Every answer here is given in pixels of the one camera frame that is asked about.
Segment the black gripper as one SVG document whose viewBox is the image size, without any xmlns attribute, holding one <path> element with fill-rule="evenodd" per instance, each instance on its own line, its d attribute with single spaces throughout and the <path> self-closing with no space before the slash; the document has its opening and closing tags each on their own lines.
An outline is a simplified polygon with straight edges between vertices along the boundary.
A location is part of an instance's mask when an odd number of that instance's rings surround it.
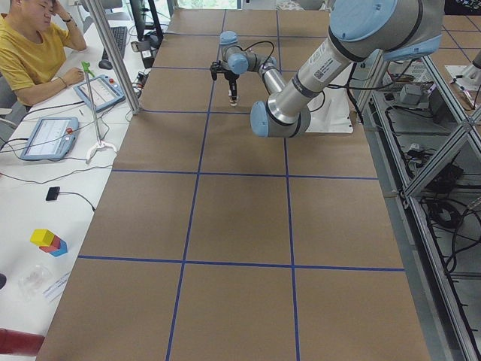
<svg viewBox="0 0 481 361">
<path fill-rule="evenodd" d="M 239 78 L 238 74 L 235 74 L 232 71 L 225 70 L 224 71 L 224 78 L 228 81 L 229 91 L 228 96 L 230 102 L 237 101 L 237 79 Z"/>
</svg>

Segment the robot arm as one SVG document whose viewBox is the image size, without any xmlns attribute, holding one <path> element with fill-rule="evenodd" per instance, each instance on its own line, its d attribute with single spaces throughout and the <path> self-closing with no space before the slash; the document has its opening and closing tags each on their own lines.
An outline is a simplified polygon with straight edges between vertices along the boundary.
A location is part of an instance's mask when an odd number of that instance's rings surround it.
<svg viewBox="0 0 481 361">
<path fill-rule="evenodd" d="M 442 1 L 337 1 L 330 15 L 328 37 L 284 81 L 274 64 L 259 69 L 269 97 L 250 112 L 252 131 L 259 137 L 292 138 L 310 125 L 308 103 L 346 67 L 367 59 L 375 50 L 386 61 L 416 59 L 440 46 Z"/>
<path fill-rule="evenodd" d="M 243 49 L 234 31 L 224 31 L 219 36 L 221 60 L 212 62 L 210 73 L 213 80 L 217 80 L 217 75 L 222 74 L 228 81 L 228 98 L 230 105 L 237 105 L 237 79 L 247 72 L 255 72 L 259 75 L 269 94 L 280 92 L 286 85 L 282 75 L 277 69 L 277 61 L 272 56 L 274 44 L 271 46 L 269 55 L 257 54 L 252 51 L 253 45 Z"/>
</svg>

